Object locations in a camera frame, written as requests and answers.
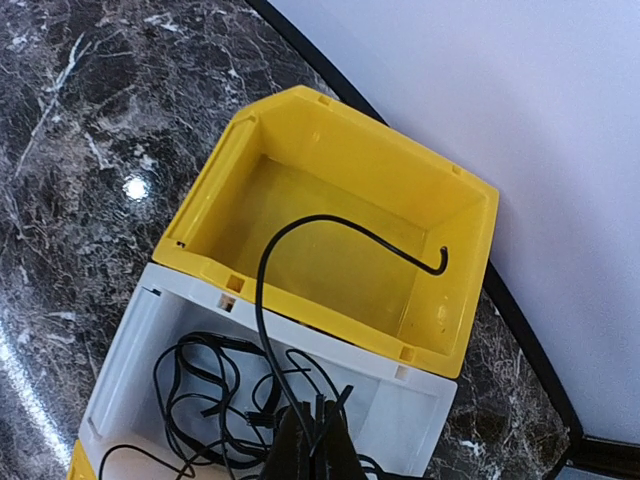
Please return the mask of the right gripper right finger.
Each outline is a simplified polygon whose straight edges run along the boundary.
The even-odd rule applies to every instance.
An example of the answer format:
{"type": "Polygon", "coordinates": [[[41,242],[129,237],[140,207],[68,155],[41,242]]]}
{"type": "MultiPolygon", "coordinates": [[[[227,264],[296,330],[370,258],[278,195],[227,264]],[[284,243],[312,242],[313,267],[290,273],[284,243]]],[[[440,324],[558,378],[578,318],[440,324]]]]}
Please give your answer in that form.
{"type": "Polygon", "coordinates": [[[366,479],[346,424],[340,413],[329,413],[335,402],[317,399],[314,419],[314,478],[326,480],[366,479]]]}

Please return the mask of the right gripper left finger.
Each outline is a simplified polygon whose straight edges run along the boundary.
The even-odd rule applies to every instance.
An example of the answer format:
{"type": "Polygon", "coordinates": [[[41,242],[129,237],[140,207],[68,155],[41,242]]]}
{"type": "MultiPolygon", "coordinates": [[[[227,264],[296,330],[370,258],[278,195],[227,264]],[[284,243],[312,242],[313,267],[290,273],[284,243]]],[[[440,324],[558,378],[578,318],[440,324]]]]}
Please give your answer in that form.
{"type": "Polygon", "coordinates": [[[267,460],[259,474],[264,480],[310,480],[314,477],[310,445],[294,410],[282,416],[267,460]]]}

